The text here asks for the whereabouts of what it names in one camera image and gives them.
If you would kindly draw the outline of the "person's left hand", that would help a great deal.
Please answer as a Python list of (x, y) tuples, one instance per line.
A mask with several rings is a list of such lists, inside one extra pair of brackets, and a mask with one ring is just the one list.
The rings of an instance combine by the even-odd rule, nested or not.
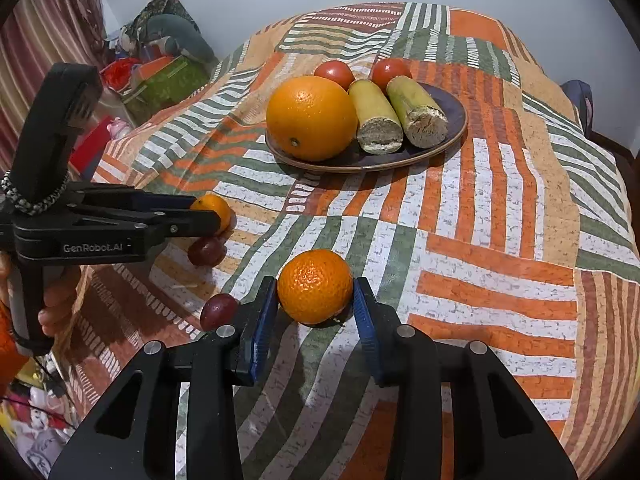
[[(11, 272), (11, 258), (1, 253), (1, 333), (10, 330), (8, 278)], [(73, 305), (77, 298), (77, 286), (80, 280), (79, 266), (68, 266), (62, 275), (53, 281), (43, 293), (43, 308), (38, 320), (43, 333), (54, 336), (70, 322)]]

